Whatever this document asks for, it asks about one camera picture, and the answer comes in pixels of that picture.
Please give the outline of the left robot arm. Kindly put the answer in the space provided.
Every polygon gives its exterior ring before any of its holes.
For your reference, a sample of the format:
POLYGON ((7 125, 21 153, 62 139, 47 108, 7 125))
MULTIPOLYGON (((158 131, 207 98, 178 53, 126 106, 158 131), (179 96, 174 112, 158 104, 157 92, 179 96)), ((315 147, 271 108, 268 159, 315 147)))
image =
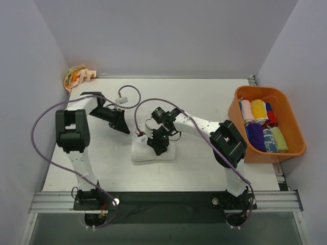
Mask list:
POLYGON ((104 106, 101 92, 83 92, 77 101, 55 114, 56 143, 67 154, 73 166, 78 185, 75 196, 76 210, 99 210, 109 197, 99 190, 100 183, 95 176, 88 155, 90 130, 89 115, 108 122, 116 131, 130 134, 125 121, 125 110, 104 106))

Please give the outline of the white towel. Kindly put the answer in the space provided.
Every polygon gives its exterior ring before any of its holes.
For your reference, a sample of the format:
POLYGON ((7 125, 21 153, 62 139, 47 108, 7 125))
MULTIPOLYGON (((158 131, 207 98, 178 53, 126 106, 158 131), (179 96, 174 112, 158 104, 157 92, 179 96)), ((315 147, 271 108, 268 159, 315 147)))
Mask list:
POLYGON ((131 160, 134 163, 148 162, 148 161, 173 161, 176 158, 176 144, 170 143, 168 150, 156 156, 155 151, 147 145, 147 143, 139 143, 132 138, 131 145, 131 160))

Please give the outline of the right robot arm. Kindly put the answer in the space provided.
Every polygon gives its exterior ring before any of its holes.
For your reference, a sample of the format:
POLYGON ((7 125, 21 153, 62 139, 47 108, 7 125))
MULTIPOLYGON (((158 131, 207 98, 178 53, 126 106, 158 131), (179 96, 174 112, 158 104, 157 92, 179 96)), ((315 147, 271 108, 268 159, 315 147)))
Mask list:
POLYGON ((247 182, 243 177, 243 168, 238 167, 238 164, 245 158, 247 144, 230 120, 208 121, 178 108, 164 111, 161 107, 151 113, 151 118, 160 125, 158 129, 150 130, 147 139, 147 145, 154 150, 156 156, 168 151, 169 137, 177 133, 187 133, 204 139, 213 149, 216 161, 225 168, 228 206, 238 209, 244 205, 243 193, 247 189, 247 182))

